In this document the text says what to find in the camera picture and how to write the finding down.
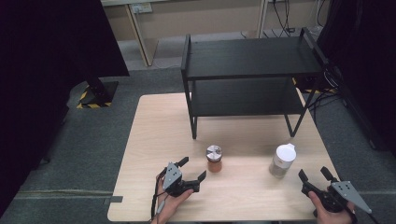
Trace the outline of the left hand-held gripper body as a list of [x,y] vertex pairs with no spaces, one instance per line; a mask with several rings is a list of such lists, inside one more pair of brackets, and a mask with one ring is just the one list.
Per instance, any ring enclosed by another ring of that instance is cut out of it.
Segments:
[[170,162],[166,167],[163,190],[170,196],[178,197],[189,189],[192,189],[194,192],[200,191],[199,180],[185,181],[182,179],[182,172],[179,170],[182,166],[182,162]]

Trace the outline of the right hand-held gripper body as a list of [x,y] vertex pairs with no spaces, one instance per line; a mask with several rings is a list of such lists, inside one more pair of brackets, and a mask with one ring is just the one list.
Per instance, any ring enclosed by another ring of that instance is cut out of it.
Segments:
[[329,212],[338,213],[342,210],[347,210],[347,203],[351,202],[367,214],[372,213],[372,209],[363,200],[350,181],[333,182],[326,190],[318,189],[313,184],[305,181],[303,183],[302,193],[308,195],[309,191],[317,194],[323,207]]

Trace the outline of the silver-lid jar of orange spice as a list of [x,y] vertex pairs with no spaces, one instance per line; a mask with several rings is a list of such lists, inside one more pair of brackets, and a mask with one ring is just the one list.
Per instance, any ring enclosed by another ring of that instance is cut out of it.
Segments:
[[222,149],[219,146],[212,145],[206,149],[206,159],[208,169],[212,173],[221,170]]

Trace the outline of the white-lid glass shaker jar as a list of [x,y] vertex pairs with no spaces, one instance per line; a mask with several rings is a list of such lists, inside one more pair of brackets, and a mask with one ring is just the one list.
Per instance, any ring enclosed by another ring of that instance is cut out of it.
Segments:
[[276,153],[272,159],[272,163],[269,166],[269,172],[278,178],[282,178],[297,157],[295,145],[288,143],[280,145],[276,149]]

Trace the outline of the black two-tier shelf rack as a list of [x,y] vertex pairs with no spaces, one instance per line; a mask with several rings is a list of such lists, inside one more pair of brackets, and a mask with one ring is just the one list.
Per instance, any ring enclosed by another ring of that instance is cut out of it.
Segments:
[[304,27],[293,37],[196,42],[189,35],[180,66],[191,136],[198,118],[297,115],[309,107],[293,83],[313,77],[316,90],[329,61]]

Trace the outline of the person's left hand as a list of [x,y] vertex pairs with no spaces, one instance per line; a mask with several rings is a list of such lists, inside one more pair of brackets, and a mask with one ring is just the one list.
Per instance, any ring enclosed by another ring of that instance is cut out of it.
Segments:
[[170,196],[163,190],[163,179],[157,176],[154,198],[156,199],[158,205],[162,206],[162,209],[159,214],[156,214],[151,219],[150,224],[166,224],[167,221],[176,213],[179,206],[183,204],[192,194],[193,190],[189,189],[178,197]]

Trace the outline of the person's right hand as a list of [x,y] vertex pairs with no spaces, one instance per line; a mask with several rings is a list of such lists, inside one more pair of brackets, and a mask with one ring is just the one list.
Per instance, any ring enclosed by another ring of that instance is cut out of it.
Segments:
[[346,210],[339,213],[327,211],[314,191],[309,191],[308,197],[317,210],[318,224],[352,224],[352,217]]

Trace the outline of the black stand base striped tape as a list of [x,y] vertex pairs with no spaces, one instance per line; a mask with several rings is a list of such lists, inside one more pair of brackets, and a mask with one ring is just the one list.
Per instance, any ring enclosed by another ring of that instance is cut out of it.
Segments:
[[79,98],[77,108],[101,108],[111,106],[118,85],[118,81],[99,81],[94,86],[88,85]]

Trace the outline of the black curtain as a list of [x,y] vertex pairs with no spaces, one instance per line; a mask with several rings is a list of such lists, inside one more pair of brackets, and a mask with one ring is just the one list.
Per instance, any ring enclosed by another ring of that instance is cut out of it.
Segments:
[[0,0],[0,217],[49,151],[70,91],[127,73],[100,0]]
[[396,157],[396,0],[330,0],[318,44],[373,148]]

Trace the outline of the beige office desk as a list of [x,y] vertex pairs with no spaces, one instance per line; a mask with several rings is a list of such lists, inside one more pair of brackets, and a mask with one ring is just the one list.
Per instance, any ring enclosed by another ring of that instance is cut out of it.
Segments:
[[[130,70],[176,67],[184,36],[194,41],[317,36],[330,0],[100,0]],[[131,4],[151,3],[135,14]]]

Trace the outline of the white power outlet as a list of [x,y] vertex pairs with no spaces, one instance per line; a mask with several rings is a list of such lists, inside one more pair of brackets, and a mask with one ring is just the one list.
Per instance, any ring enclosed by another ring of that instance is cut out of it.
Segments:
[[152,7],[151,3],[135,3],[130,5],[130,9],[135,14],[151,13]]

